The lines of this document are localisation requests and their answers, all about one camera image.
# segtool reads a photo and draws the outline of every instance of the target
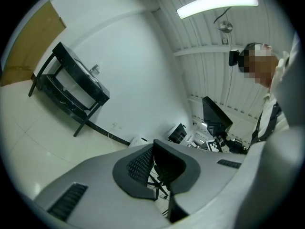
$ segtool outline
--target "ceiling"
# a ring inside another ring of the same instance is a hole
[[[180,67],[197,135],[211,139],[203,120],[202,98],[209,96],[233,122],[229,134],[249,144],[254,125],[262,111],[267,90],[244,78],[238,67],[228,65],[229,46],[222,45],[228,36],[232,49],[242,50],[250,42],[267,43],[280,58],[290,51],[293,30],[289,21],[272,0],[258,0],[258,7],[232,7],[215,25],[225,9],[205,11],[181,20],[176,10],[194,0],[156,0],[154,12]],[[233,25],[230,34],[216,29],[219,22]]]

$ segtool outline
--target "white wall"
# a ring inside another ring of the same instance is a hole
[[[187,132],[192,128],[175,59],[151,13],[120,20],[74,51],[88,68],[102,68],[96,78],[110,91],[110,100],[91,118],[96,125],[127,141],[141,134],[150,142],[166,138],[179,123]]]
[[[180,145],[187,146],[190,142],[192,142],[195,138],[195,134],[197,131],[197,125],[193,125],[190,130],[187,132],[185,138],[182,140]]]
[[[32,15],[48,0],[40,0],[20,21],[1,56],[1,65],[4,68],[17,36]],[[112,23],[122,16],[129,16],[143,11],[152,11],[158,8],[150,0],[50,0],[58,15],[67,28],[59,35],[46,51],[50,54],[58,41],[64,41],[68,46],[74,42],[79,44],[90,33],[104,27],[103,23]]]
[[[39,0],[28,12],[25,14],[25,16],[21,19],[19,24],[17,25],[16,29],[14,30],[13,34],[11,35],[8,44],[6,45],[4,52],[1,56],[1,66],[2,69],[4,69],[5,62],[7,60],[7,57],[10,53],[10,50],[17,39],[19,33],[21,32],[22,28],[26,25],[26,23],[29,21],[29,19],[33,16],[33,14],[40,9],[40,7],[45,4],[49,0]]]
[[[182,79],[168,42],[150,13],[158,9],[156,2],[51,2],[67,28],[46,50],[35,74],[55,45],[62,42],[76,52],[87,68],[95,64],[102,68],[96,77],[111,96],[92,116],[91,121],[96,125],[126,141],[136,135],[150,142],[155,138],[166,139],[179,123],[189,132],[191,111]],[[44,73],[55,62],[53,60]]]

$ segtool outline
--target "electronic device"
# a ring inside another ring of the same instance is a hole
[[[173,143],[180,144],[186,136],[186,131],[182,124],[179,124],[174,132],[168,137]]]
[[[207,125],[208,132],[214,137],[217,149],[222,152],[221,147],[227,145],[231,153],[246,154],[247,149],[239,139],[231,140],[227,132],[233,122],[208,96],[202,99],[203,120]]]
[[[239,53],[240,52],[238,50],[230,50],[230,52],[229,52],[229,66],[237,65]]]

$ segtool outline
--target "white shirt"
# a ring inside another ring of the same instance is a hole
[[[297,34],[295,34],[290,55],[287,52],[283,52],[283,57],[282,57],[282,59],[279,60],[278,66],[275,69],[275,74],[274,74],[272,82],[271,82],[270,90],[264,96],[263,113],[262,113],[261,122],[259,125],[259,131],[258,131],[259,138],[266,132],[273,106],[276,103],[276,98],[273,95],[273,91],[277,87],[277,85],[281,82],[285,71],[287,71],[289,69],[291,63],[294,61],[295,55],[300,48],[300,43],[301,42],[300,42]],[[280,112],[280,114],[276,120],[274,132],[283,131],[288,128],[289,128],[289,125],[286,120],[286,117],[283,112]]]

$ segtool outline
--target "ceiling light fixture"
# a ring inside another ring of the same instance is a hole
[[[217,8],[257,5],[258,0],[196,0],[179,8],[177,13],[181,19],[184,19],[191,15]]]

